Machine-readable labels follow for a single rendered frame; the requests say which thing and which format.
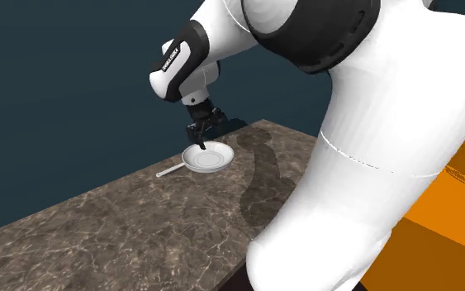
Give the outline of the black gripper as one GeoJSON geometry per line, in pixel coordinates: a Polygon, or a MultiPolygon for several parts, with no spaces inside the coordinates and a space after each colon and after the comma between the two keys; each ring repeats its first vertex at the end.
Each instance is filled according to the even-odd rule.
{"type": "Polygon", "coordinates": [[[206,146],[202,139],[206,124],[219,126],[228,121],[228,117],[218,107],[214,107],[212,101],[207,98],[198,104],[186,105],[186,109],[192,119],[193,124],[186,127],[187,137],[193,143],[205,150],[206,146]]]}

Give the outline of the white frying pan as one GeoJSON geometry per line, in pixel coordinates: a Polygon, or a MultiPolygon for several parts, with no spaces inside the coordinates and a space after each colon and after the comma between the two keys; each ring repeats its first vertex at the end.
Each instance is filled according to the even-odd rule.
{"type": "Polygon", "coordinates": [[[181,163],[158,172],[155,176],[160,178],[182,167],[197,173],[215,173],[226,169],[235,157],[234,150],[225,143],[205,141],[204,146],[203,150],[199,145],[190,145],[182,152],[181,163]]]}

